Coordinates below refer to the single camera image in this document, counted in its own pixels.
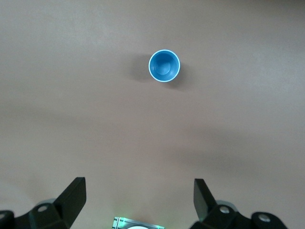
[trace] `cup rim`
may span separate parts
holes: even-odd
[[[175,74],[174,77],[172,77],[172,78],[169,79],[169,80],[159,80],[159,79],[157,79],[157,78],[154,77],[154,75],[152,74],[151,68],[150,68],[152,58],[153,58],[155,55],[157,55],[158,53],[163,52],[163,51],[170,52],[171,54],[173,54],[173,55],[175,56],[175,58],[176,58],[177,61],[178,61],[178,70],[177,70],[177,73]],[[169,49],[161,49],[161,50],[158,50],[158,51],[156,51],[156,52],[151,56],[151,58],[150,58],[150,60],[149,60],[149,63],[148,63],[148,70],[149,70],[149,73],[151,74],[151,76],[152,76],[156,81],[159,81],[159,82],[162,82],[162,83],[169,82],[169,81],[173,80],[174,78],[176,78],[176,76],[178,75],[178,73],[179,73],[179,71],[180,71],[180,60],[179,60],[179,57],[177,56],[177,54],[175,54],[173,51],[171,51],[171,50],[169,50]]]

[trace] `green light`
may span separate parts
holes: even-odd
[[[135,226],[146,227],[147,229],[165,229],[165,227],[159,225],[144,223],[124,217],[114,217],[112,229],[128,229]]]

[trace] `beige table surface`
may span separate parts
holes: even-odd
[[[181,72],[155,81],[173,50]],[[0,209],[86,177],[73,229],[188,229],[193,180],[305,220],[305,2],[0,0]]]

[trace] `screw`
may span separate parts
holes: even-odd
[[[265,214],[259,214],[258,217],[261,221],[266,223],[269,223],[271,221],[270,218]]]
[[[219,208],[219,210],[220,210],[222,213],[224,213],[224,214],[230,213],[229,208],[227,208],[226,206],[221,206],[221,207]]]
[[[38,212],[43,212],[43,211],[45,211],[46,209],[48,208],[48,206],[47,205],[43,205],[43,206],[41,206],[40,208],[38,208]]]

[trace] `blue cup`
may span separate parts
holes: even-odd
[[[155,80],[169,82],[178,75],[180,71],[180,60],[170,50],[159,50],[149,60],[148,69]]]

